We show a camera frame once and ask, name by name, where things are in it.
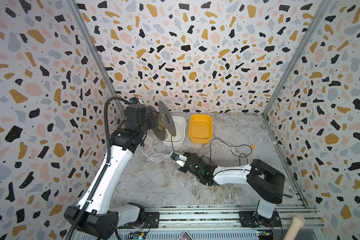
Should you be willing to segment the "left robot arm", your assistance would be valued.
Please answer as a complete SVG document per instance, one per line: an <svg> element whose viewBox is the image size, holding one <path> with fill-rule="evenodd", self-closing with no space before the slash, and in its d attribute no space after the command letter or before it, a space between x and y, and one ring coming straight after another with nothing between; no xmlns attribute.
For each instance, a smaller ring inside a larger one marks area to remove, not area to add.
<svg viewBox="0 0 360 240"><path fill-rule="evenodd" d="M130 104L125 118L113 133L105 121L107 153L88 191L76 206L64 213L71 224L66 238L72 239L75 231L81 231L98 239L109 239L124 225L140 228L145 224L145 208L128 203L115 211L110 210L113 191L121 174L147 132L158 126L157 112L151 106Z"/></svg>

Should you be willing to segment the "grey cable spool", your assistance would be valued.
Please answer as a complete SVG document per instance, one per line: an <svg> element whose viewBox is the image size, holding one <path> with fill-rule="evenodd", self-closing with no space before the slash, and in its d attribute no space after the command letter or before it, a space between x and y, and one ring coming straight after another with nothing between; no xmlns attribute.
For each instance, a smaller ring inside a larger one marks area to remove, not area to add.
<svg viewBox="0 0 360 240"><path fill-rule="evenodd" d="M163 101L159 101L158 107L159 111L156 111L153 106L148 106L154 115L154 124L156 125L152 128L152 131L160 141L165 141L168 135L175 137L177 135L177 130L173 117L165 103Z"/></svg>

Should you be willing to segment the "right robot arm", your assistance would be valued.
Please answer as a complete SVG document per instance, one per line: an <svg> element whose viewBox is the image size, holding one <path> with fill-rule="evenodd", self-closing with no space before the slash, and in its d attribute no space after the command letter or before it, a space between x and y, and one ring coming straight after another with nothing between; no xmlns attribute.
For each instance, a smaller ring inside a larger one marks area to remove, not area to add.
<svg viewBox="0 0 360 240"><path fill-rule="evenodd" d="M193 153L172 153L171 158L180 165L179 171L191 173L205 186L238 184L254 189L260 200L255 211L239 212L243 228L271 228L282 225L276 211L276 206L282 203L284 196L285 175L282 172L259 159L245 166L226 168L208 165L203 158Z"/></svg>

